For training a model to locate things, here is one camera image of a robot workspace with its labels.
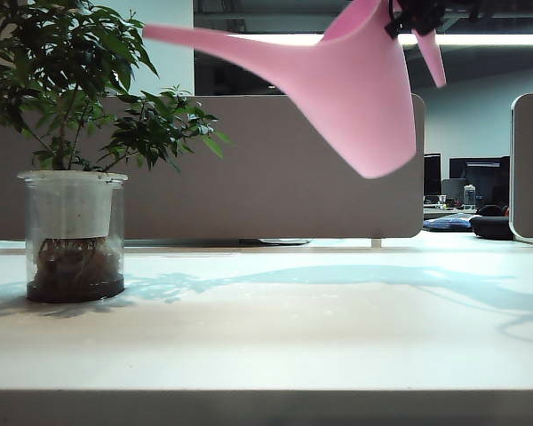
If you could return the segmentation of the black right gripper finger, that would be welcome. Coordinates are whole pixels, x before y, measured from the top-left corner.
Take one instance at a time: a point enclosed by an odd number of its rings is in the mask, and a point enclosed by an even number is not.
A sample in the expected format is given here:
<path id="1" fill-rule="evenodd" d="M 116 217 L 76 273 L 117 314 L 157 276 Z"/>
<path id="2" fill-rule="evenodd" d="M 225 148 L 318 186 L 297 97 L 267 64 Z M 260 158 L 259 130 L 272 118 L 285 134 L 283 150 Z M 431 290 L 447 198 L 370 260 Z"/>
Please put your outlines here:
<path id="1" fill-rule="evenodd" d="M 442 23 L 445 2 L 437 0 L 402 1 L 402 28 L 427 35 Z"/>
<path id="2" fill-rule="evenodd" d="M 397 38 L 402 32 L 405 12 L 398 1 L 387 0 L 386 5 L 389 21 L 385 25 L 385 31 L 391 38 Z"/>

